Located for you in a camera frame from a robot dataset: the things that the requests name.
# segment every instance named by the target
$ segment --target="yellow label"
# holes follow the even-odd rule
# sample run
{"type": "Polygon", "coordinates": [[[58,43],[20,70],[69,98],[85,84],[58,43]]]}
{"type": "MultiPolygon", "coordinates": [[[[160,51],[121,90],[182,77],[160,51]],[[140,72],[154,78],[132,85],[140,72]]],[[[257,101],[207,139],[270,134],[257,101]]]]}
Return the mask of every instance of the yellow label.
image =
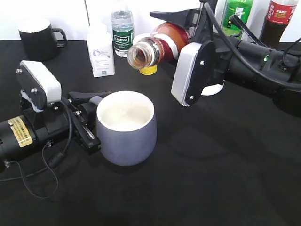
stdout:
{"type": "Polygon", "coordinates": [[[20,147],[25,147],[32,144],[32,137],[30,136],[27,127],[20,117],[7,120],[7,122],[10,125],[10,128],[13,131],[20,147]]]}

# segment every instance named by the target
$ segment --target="black tablecloth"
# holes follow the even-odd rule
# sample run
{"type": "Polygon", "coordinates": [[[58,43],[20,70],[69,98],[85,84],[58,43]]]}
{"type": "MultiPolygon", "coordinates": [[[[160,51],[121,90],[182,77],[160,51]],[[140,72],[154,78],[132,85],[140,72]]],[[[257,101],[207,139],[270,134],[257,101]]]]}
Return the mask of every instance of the black tablecloth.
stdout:
{"type": "MultiPolygon", "coordinates": [[[[21,42],[0,41],[0,121],[20,113],[16,67],[21,42]]],[[[170,94],[172,67],[140,75],[124,58],[116,74],[93,78],[86,43],[70,41],[45,62],[69,91],[134,90],[155,105],[158,141],[135,167],[88,156],[74,142],[56,169],[57,194],[36,199],[21,180],[0,182],[0,224],[89,226],[301,225],[301,119],[267,97],[226,82],[223,91],[182,107],[170,94]]],[[[47,150],[50,156],[56,148],[47,150]]],[[[41,154],[22,161],[27,173],[43,167],[41,154]]],[[[18,176],[16,165],[0,175],[18,176]]],[[[31,178],[39,194],[55,187],[49,172],[31,178]]]]}

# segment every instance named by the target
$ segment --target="cup rim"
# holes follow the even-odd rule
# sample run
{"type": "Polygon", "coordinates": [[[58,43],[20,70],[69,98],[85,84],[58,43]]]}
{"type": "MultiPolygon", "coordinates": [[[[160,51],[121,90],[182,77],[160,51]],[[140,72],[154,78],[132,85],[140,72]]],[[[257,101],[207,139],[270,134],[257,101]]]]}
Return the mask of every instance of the cup rim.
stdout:
{"type": "Polygon", "coordinates": [[[144,128],[147,124],[150,123],[150,121],[153,119],[154,115],[155,115],[155,107],[154,107],[153,102],[152,102],[147,96],[145,96],[144,94],[139,93],[139,92],[134,92],[134,91],[118,91],[118,92],[114,92],[114,93],[112,93],[112,94],[109,94],[108,96],[106,96],[106,97],[99,103],[99,105],[97,106],[97,110],[96,110],[96,117],[97,117],[97,119],[99,120],[99,122],[100,122],[102,125],[104,125],[106,128],[108,128],[108,129],[110,129],[110,130],[113,130],[113,131],[116,131],[116,132],[132,132],[132,131],[137,131],[137,130],[139,130],[139,129],[141,129],[141,128],[144,128]],[[147,106],[150,106],[150,110],[151,110],[150,117],[149,117],[149,119],[148,119],[144,124],[142,124],[142,125],[139,126],[138,128],[135,128],[135,129],[132,129],[132,130],[126,130],[126,131],[113,129],[112,127],[110,127],[109,125],[107,125],[107,124],[102,120],[102,118],[100,117],[101,107],[102,107],[102,105],[105,104],[105,102],[110,101],[110,99],[115,98],[115,96],[122,96],[122,95],[124,95],[124,94],[130,95],[130,96],[139,95],[139,96],[145,98],[146,103],[148,103],[147,106]]]}
{"type": "Polygon", "coordinates": [[[47,29],[50,26],[50,21],[45,19],[45,18],[30,18],[27,20],[22,21],[21,23],[19,23],[18,25],[18,30],[20,32],[23,33],[37,33],[37,32],[41,32],[45,29],[47,29]],[[28,28],[28,24],[36,24],[39,26],[38,29],[32,29],[30,30],[28,28]]]}

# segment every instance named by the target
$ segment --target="white cup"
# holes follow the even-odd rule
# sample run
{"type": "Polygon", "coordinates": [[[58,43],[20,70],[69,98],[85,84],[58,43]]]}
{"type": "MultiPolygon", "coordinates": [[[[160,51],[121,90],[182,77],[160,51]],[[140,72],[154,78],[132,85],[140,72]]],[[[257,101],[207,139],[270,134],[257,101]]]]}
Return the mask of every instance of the white cup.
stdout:
{"type": "Polygon", "coordinates": [[[137,165],[149,157],[156,144],[154,105],[141,93],[112,93],[97,107],[96,131],[107,160],[119,166],[137,165]]]}

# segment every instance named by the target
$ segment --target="red label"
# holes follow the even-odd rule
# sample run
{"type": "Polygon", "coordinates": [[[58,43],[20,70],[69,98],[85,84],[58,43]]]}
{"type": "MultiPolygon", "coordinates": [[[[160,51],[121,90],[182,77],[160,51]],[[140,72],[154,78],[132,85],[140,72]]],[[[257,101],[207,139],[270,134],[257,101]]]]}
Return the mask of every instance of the red label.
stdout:
{"type": "Polygon", "coordinates": [[[164,60],[171,62],[174,60],[174,54],[170,48],[170,46],[168,45],[168,43],[166,41],[164,41],[163,39],[160,39],[160,42],[163,45],[163,49],[164,49],[164,60]]]}
{"type": "Polygon", "coordinates": [[[289,24],[296,7],[297,5],[285,6],[271,1],[267,13],[267,20],[277,24],[289,24]]]}

